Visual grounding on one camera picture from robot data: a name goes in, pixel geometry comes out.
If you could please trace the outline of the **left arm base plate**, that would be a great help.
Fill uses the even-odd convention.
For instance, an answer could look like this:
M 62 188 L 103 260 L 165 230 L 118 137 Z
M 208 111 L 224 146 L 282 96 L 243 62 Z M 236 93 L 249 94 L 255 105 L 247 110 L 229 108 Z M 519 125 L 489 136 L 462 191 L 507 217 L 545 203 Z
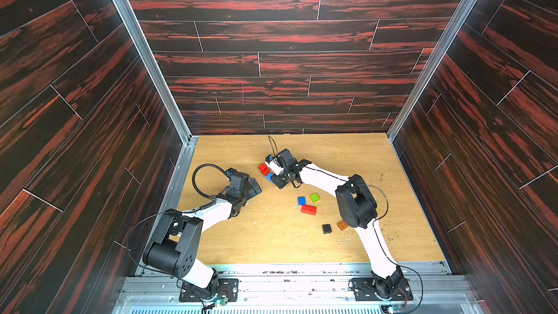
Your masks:
M 219 278 L 210 281 L 206 288 L 200 288 L 183 281 L 180 290 L 179 302 L 214 302 L 226 305 L 238 299 L 239 280 Z

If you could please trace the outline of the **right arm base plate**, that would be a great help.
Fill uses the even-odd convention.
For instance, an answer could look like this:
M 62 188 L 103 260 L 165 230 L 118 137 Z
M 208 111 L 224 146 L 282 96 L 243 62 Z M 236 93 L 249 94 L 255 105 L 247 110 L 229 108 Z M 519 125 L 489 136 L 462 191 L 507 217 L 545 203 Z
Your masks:
M 374 278 L 353 278 L 348 282 L 357 302 L 411 302 L 414 295 L 407 279 L 403 279 L 395 288 L 379 285 Z

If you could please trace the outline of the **small red lego brick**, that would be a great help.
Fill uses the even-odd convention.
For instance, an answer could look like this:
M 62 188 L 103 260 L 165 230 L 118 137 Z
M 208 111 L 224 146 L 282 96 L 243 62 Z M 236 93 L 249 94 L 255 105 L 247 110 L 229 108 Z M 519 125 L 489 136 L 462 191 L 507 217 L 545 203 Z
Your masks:
M 270 174 L 270 170 L 269 167 L 266 164 L 260 164 L 258 166 L 260 172 L 262 173 L 262 175 L 267 176 Z

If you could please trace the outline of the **lime green square lego brick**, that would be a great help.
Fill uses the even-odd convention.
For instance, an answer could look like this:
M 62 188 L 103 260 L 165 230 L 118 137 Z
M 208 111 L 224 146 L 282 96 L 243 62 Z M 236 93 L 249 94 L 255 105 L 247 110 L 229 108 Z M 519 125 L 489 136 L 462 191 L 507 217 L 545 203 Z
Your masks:
M 320 200 L 320 196 L 318 196 L 317 193 L 313 193 L 313 194 L 310 195 L 310 200 L 311 200 L 312 202 L 317 202 L 317 201 Z

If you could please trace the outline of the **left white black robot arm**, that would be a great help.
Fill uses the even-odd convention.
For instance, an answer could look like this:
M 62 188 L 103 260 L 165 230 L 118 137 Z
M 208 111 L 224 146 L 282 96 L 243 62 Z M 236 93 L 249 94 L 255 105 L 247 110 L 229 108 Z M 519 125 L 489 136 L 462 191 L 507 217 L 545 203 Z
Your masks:
M 146 266 L 211 293 L 216 291 L 217 271 L 197 258 L 202 233 L 237 217 L 241 208 L 262 192 L 257 181 L 246 173 L 233 168 L 219 171 L 228 179 L 228 186 L 209 196 L 201 192 L 192 177 L 195 191 L 209 199 L 209 203 L 189 212 L 165 211 L 142 255 Z

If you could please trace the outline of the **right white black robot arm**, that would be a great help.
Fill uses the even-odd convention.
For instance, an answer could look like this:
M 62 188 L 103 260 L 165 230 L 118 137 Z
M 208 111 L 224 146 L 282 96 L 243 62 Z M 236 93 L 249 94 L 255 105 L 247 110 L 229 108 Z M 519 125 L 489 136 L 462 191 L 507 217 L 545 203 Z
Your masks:
M 405 278 L 389 252 L 379 226 L 376 200 L 364 179 L 358 174 L 347 177 L 328 172 L 306 159 L 297 161 L 287 149 L 266 157 L 265 164 L 280 189 L 289 183 L 308 184 L 336 198 L 341 219 L 355 229 L 369 257 L 376 296 L 392 299 Z

